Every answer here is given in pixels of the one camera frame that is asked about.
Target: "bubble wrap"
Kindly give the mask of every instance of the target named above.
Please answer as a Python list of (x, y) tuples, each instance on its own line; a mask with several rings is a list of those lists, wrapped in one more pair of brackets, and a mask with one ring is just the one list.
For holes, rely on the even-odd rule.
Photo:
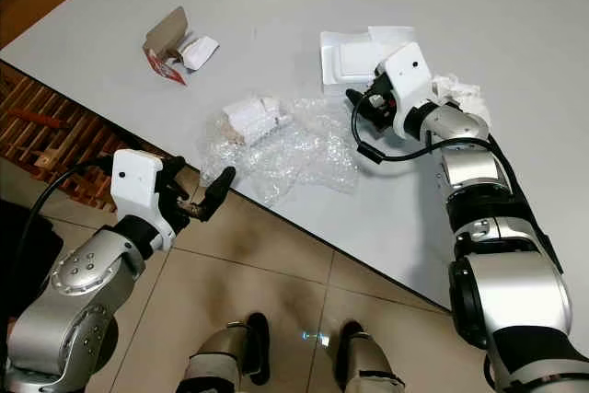
[(281, 102), (289, 122), (251, 146), (240, 144), (221, 113), (209, 123), (199, 149), (204, 157), (202, 185), (208, 186), (226, 166), (237, 179), (251, 178), (259, 201), (272, 206), (296, 183), (352, 193), (358, 167), (350, 134), (350, 110), (323, 98)]

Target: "robot leg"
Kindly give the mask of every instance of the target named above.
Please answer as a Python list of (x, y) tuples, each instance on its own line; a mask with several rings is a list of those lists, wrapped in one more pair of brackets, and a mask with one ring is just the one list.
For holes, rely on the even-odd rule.
[(242, 376), (256, 385), (270, 378), (270, 331), (261, 313), (232, 322), (211, 336), (189, 360), (177, 393), (234, 393)]
[(355, 321), (341, 329), (335, 376), (345, 393), (405, 391), (405, 384), (391, 370), (383, 350)]

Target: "wooden crate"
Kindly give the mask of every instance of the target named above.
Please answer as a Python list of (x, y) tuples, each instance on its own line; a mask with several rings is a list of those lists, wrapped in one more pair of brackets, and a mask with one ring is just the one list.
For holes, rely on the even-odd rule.
[[(56, 128), (57, 123), (63, 127)], [(127, 146), (97, 114), (31, 78), (23, 77), (6, 94), (0, 91), (0, 156), (34, 179), (51, 183), (77, 163)], [(161, 154), (152, 146), (141, 147)], [(98, 168), (74, 175), (61, 190), (83, 204), (115, 210), (110, 177)]]

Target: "red label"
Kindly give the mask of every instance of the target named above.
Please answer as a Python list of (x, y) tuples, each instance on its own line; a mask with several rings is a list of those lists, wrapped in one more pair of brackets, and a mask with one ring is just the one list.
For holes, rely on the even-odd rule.
[(156, 71), (162, 77), (169, 78), (171, 80), (174, 80), (174, 81), (186, 86), (186, 83), (184, 83), (184, 79), (179, 74), (179, 72), (173, 68), (170, 68), (164, 62), (159, 60), (157, 58), (154, 50), (144, 49), (144, 52), (145, 52), (145, 57), (147, 57), (147, 61), (149, 62), (149, 64), (151, 64), (151, 67), (154, 69), (154, 71)]

